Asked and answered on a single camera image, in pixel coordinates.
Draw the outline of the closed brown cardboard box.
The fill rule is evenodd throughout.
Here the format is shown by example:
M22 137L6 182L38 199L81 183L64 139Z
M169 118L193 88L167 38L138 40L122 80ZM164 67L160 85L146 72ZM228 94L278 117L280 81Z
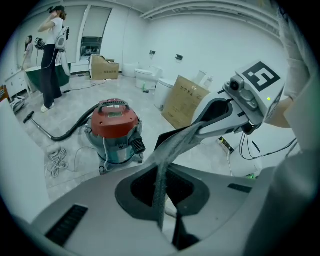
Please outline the closed brown cardboard box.
M162 116L175 129L190 126L198 105L209 93L208 90L179 75L166 99Z

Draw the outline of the white cabinet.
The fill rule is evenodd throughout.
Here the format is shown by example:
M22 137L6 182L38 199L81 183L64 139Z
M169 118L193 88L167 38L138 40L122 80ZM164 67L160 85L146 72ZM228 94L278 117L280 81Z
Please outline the white cabinet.
M20 70L11 75L6 81L5 86L10 98L27 89L25 73Z

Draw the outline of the person's right forearm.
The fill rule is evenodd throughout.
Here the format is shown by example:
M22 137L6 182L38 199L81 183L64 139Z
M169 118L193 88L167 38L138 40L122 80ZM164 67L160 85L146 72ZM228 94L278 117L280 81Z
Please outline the person's right forearm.
M265 121L265 123L278 128L289 129L290 124L285 117L285 112L290 108L292 103L293 100L290 97L279 101L272 115Z

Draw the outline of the green bathtub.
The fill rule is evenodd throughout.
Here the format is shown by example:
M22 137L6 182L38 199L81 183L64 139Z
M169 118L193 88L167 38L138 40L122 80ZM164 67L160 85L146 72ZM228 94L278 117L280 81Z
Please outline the green bathtub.
M27 69L26 74L30 80L30 82L39 90L41 91L41 67L35 66ZM70 76L65 74L65 71L61 64L55 65L55 72L57 75L58 84L60 87L65 86L70 81Z

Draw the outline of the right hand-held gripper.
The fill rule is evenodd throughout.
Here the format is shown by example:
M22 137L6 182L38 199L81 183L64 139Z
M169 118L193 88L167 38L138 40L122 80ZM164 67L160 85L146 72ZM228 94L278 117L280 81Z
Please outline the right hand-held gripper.
M201 123L196 136L222 137L241 129L252 134L273 115L284 86L284 79L261 60L236 70L225 91L209 93L197 106L191 121Z

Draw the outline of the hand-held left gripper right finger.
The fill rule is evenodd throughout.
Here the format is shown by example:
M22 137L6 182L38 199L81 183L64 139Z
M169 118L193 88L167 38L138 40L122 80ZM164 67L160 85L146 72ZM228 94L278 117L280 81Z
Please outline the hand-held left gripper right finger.
M165 256L245 256L249 234L261 209L261 180L203 172L177 164L168 188L187 183L177 204L173 251Z

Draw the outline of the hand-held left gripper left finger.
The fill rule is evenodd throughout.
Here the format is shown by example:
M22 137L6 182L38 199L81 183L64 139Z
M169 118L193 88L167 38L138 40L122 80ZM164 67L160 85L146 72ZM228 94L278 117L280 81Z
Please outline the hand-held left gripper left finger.
M155 221L133 218L118 204L117 185L142 170L135 166L91 178L66 193L32 222L43 235L74 205L87 212L66 241L64 248L81 256L170 256L176 248Z

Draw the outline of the red vacuum cleaner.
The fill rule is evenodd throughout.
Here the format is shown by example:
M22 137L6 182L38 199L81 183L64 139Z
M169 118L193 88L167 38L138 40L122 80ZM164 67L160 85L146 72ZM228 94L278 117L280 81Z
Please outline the red vacuum cleaner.
M143 162L142 121L126 101L103 100L89 113L84 132L97 152L101 175L131 162Z

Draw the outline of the white toilet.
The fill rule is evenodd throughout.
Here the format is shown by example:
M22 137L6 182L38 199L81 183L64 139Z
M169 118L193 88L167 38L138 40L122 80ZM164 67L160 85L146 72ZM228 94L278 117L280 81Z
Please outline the white toilet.
M140 67L140 63L136 62L136 63L124 63L122 65L122 75L124 77L129 77L129 78L135 78L135 70L138 69Z
M154 92L154 105L163 110L167 97L171 93L175 82L170 79L160 78L156 84L155 92Z
M158 80L163 75L163 69L155 66L150 66L149 69L136 69L135 70L135 78L136 83L135 86L139 89L142 89L143 85L146 85L148 90L155 90Z

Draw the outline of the window with roller blind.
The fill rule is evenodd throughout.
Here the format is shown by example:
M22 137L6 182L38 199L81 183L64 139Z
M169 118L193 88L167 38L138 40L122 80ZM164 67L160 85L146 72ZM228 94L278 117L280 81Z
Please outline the window with roller blind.
M92 6L89 10L80 46L80 60L88 60L91 55L99 55L106 25L112 9Z
M69 37L66 42L66 57L69 63L77 61L77 46L80 28L87 7L85 5L66 7L65 27L69 27Z

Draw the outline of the open brown cardboard box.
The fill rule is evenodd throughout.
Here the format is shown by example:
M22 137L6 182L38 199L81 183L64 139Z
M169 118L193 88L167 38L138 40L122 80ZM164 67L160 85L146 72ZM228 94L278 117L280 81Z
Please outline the open brown cardboard box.
M89 58L89 76L93 81L117 80L120 64L105 59L102 55L93 54Z

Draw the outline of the person's light grey shirt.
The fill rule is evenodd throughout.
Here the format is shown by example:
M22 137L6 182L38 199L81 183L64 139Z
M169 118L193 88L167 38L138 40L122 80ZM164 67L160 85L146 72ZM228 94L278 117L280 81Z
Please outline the person's light grey shirt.
M277 8L280 40L287 57L288 70L283 94L295 100L319 69L318 63L298 25L281 7Z

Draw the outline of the white floor appliance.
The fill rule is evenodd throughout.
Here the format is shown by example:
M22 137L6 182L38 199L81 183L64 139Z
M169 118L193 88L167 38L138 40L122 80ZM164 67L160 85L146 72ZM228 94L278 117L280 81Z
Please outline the white floor appliance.
M26 103L26 98L22 97L22 96L17 96L11 103L11 109L13 110L13 112L16 114L17 112L19 112Z

